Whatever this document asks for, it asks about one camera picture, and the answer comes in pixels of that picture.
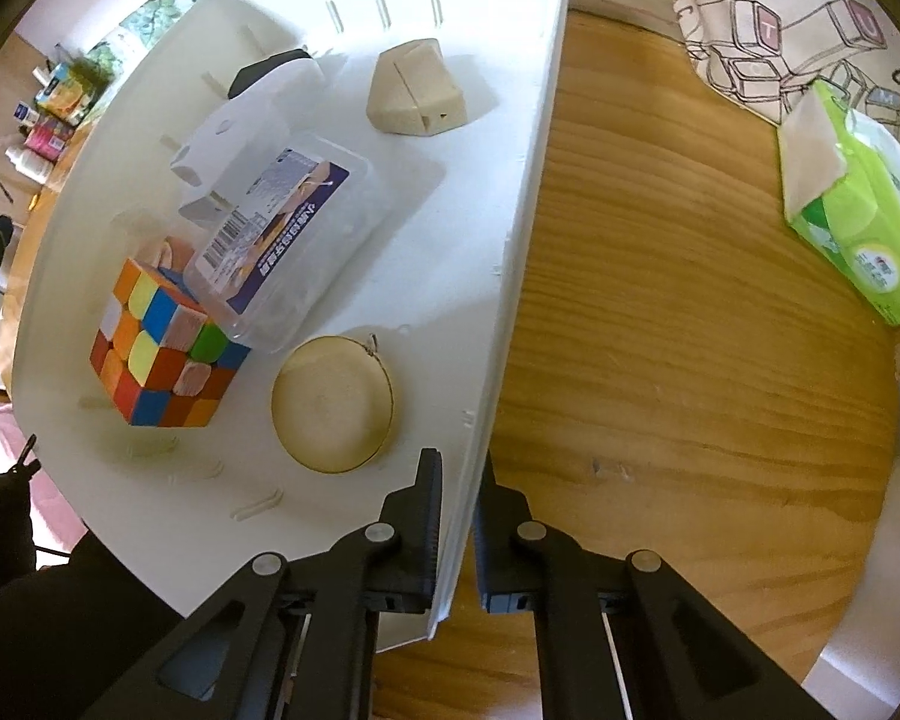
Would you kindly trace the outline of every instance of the metal screw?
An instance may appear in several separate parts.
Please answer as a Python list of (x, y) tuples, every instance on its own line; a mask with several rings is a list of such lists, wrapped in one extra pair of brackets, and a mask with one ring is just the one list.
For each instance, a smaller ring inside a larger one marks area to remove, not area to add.
[(382, 543), (384, 541), (389, 541), (394, 537), (394, 527), (389, 524), (389, 522), (374, 522), (372, 525), (367, 525), (367, 529), (364, 531), (364, 536), (367, 537), (367, 541), (373, 541), (374, 543)]
[(516, 535), (520, 536), (523, 541), (540, 541), (543, 536), (547, 535), (547, 526), (542, 522), (530, 519), (517, 526)]
[(273, 552), (264, 552), (253, 559), (253, 573), (260, 577), (268, 577), (280, 570), (283, 560)]
[(634, 568), (637, 571), (653, 574), (653, 572), (660, 570), (663, 560), (660, 560), (660, 555), (653, 552), (653, 550), (641, 549), (639, 552), (634, 552), (634, 556), (631, 557), (631, 563), (634, 564)]

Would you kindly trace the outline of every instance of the wood grain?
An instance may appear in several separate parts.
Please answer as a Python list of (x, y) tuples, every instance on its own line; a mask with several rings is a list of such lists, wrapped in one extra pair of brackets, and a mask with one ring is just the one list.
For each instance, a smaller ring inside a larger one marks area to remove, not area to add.
[[(880, 514), (893, 337), (783, 223), (770, 124), (680, 47), (571, 14), (492, 451), (583, 546), (658, 550), (794, 677)], [(381, 717), (539, 716), (533, 621), (478, 608), (378, 659)]]
[(94, 127), (96, 127), (96, 119), (93, 122), (82, 124), (67, 143), (63, 155), (53, 166), (47, 185), (40, 191), (34, 207), (29, 211), (29, 219), (20, 236), (17, 253), (10, 264), (10, 273), (7, 274), (7, 290), (4, 293), (4, 302), (0, 307), (0, 378), (11, 395), (17, 333), (20, 330), (20, 317), (24, 310), (29, 279), (34, 271), (36, 254), (39, 251), (40, 242), (43, 240), (43, 234), (47, 230), (47, 225), (50, 223), (50, 216), (53, 215), (60, 190)]
[[(13, 117), (13, 109), (20, 100), (32, 100), (38, 84), (32, 75), (34, 67), (42, 66), (45, 58), (16, 32), (11, 32), (0, 49), (0, 137), (16, 132), (20, 122)], [(26, 223), (26, 206), (40, 185), (17, 172), (0, 148), (0, 182), (7, 187), (13, 204), (0, 189), (0, 214), (7, 214), (18, 224)]]

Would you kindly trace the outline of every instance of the barcode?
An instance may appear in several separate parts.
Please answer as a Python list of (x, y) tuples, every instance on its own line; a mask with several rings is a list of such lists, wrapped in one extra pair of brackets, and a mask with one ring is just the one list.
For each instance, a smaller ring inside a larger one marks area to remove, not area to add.
[(230, 218), (223, 223), (223, 227), (220, 232), (217, 233), (217, 237), (214, 238), (213, 242), (207, 247), (207, 251), (204, 252), (203, 259), (206, 260), (213, 269), (218, 269), (223, 261), (224, 255), (226, 255), (226, 252), (230, 249), (231, 245), (233, 245), (233, 242), (240, 237), (240, 234), (246, 227), (247, 217), (239, 211), (231, 212)]

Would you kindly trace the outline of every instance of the white bottle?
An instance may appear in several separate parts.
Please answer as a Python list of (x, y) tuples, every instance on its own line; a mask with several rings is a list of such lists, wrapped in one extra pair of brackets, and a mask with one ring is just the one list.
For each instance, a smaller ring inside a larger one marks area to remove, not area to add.
[(13, 167), (16, 167), (17, 172), (21, 172), (41, 186), (47, 183), (50, 171), (53, 170), (53, 162), (50, 162), (49, 159), (45, 159), (36, 151), (31, 151), (25, 146), (11, 146), (5, 153)]

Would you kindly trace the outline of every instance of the wooden block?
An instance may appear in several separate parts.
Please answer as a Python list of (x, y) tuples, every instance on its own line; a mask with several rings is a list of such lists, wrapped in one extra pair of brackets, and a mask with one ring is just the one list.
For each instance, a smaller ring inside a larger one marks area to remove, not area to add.
[(244, 360), (247, 358), (248, 354), (250, 354), (250, 348), (248, 346), (234, 343), (234, 341), (228, 341), (226, 349), (223, 349), (223, 354), (218, 357), (217, 366), (229, 368), (230, 370), (238, 370), (240, 366), (244, 364)]
[(147, 275), (152, 276), (159, 287), (170, 294), (175, 303), (187, 306), (194, 311), (203, 310), (197, 302), (197, 298), (190, 294), (183, 283), (183, 274), (171, 271), (169, 268), (151, 268), (149, 265), (144, 265), (143, 269)]
[(186, 352), (193, 348), (200, 330), (209, 319), (202, 309), (194, 309), (181, 303), (181, 298), (187, 299), (173, 286), (157, 289), (146, 309), (143, 326), (161, 346)]
[(214, 365), (213, 370), (210, 372), (210, 377), (207, 379), (207, 383), (203, 385), (203, 391), (200, 394), (204, 398), (220, 400), (236, 375), (237, 371), (232, 370), (232, 368)]
[(370, 81), (367, 117), (382, 132), (436, 135), (466, 124), (463, 92), (443, 64), (436, 38), (381, 53)]
[(103, 389), (111, 398), (114, 397), (125, 372), (127, 372), (127, 367), (124, 365), (124, 361), (113, 349), (108, 349), (100, 372), (100, 380), (103, 382)]
[(190, 411), (194, 408), (194, 403), (197, 403), (197, 399), (194, 397), (172, 394), (167, 408), (164, 410), (163, 418), (160, 420), (160, 427), (183, 427)]
[(230, 339), (215, 324), (204, 324), (197, 341), (190, 349), (190, 357), (197, 362), (216, 362), (226, 351)]
[(106, 360), (106, 353), (108, 351), (110, 351), (110, 342), (106, 339), (106, 336), (98, 330), (97, 337), (93, 342), (93, 348), (90, 350), (90, 365), (92, 365), (94, 372), (96, 372), (98, 376), (100, 376), (101, 371), (103, 370), (103, 361)]
[(130, 415), (130, 424), (157, 427), (163, 420), (171, 395), (168, 389), (142, 389)]
[(173, 394), (196, 397), (203, 391), (212, 370), (206, 362), (188, 360), (173, 385)]
[(127, 308), (130, 309), (130, 314), (133, 314), (135, 319), (140, 319), (142, 322), (146, 317), (146, 309), (149, 309), (157, 289), (156, 280), (141, 271), (140, 278), (137, 279), (136, 286), (130, 293), (130, 299), (127, 300)]
[(142, 391), (143, 388), (133, 378), (130, 371), (121, 365), (120, 379), (111, 397), (113, 398), (113, 404), (127, 422), (133, 419), (133, 410), (137, 406), (137, 399)]
[(206, 398), (198, 398), (193, 408), (187, 415), (183, 423), (184, 427), (206, 427), (210, 422), (210, 418), (217, 412), (220, 405), (218, 400), (207, 400)]
[(117, 332), (113, 334), (113, 348), (120, 359), (126, 362), (130, 358), (130, 349), (140, 335), (140, 322), (128, 311), (124, 311), (117, 323)]
[(103, 319), (100, 321), (100, 331), (108, 341), (113, 341), (113, 335), (117, 332), (117, 325), (120, 323), (120, 315), (123, 312), (124, 308), (115, 295), (107, 298)]
[(140, 279), (140, 266), (133, 260), (127, 260), (117, 277), (117, 283), (113, 287), (113, 296), (126, 305)]
[(173, 389), (186, 364), (185, 352), (160, 346), (146, 330), (137, 336), (127, 360), (127, 367), (140, 386), (166, 391)]

